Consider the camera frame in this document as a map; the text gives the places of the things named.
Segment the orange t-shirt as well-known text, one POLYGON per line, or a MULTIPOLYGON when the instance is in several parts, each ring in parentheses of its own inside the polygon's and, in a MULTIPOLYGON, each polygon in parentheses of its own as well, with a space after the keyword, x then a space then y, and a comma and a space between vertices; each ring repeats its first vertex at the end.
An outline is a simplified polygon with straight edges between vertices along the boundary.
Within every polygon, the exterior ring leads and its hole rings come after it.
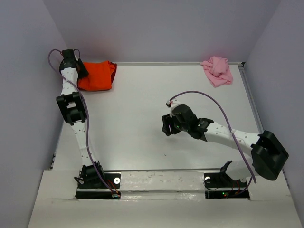
POLYGON ((77 87, 80 90, 95 92, 112 89, 109 60, 100 63, 84 62, 84 65, 89 75, 78 79, 77 87))

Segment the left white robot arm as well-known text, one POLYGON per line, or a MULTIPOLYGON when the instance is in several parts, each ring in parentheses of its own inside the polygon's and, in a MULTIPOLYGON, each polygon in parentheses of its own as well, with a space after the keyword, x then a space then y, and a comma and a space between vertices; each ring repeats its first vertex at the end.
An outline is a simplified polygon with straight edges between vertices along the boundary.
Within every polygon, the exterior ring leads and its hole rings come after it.
POLYGON ((63 50, 61 55, 63 60, 59 65, 59 74, 63 78, 63 84, 56 102, 64 121, 71 126, 78 143, 82 168, 76 181, 90 188, 102 188, 105 183, 104 171, 94 150, 90 148, 87 106, 76 86, 79 76, 88 75, 88 71, 81 59, 76 57, 74 50, 63 50))

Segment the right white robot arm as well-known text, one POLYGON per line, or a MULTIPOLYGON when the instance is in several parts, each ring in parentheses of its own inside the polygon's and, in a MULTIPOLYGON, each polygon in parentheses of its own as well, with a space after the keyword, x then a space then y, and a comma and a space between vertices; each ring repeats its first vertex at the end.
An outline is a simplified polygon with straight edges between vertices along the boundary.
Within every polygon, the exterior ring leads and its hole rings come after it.
POLYGON ((198 118, 185 104, 176 105, 169 114, 162 116, 162 131, 167 136, 186 132, 194 139, 242 152, 241 160, 227 161, 220 168, 213 180, 217 186, 230 186, 252 175, 275 181, 289 157, 272 132, 257 134, 230 130, 211 119, 198 118))

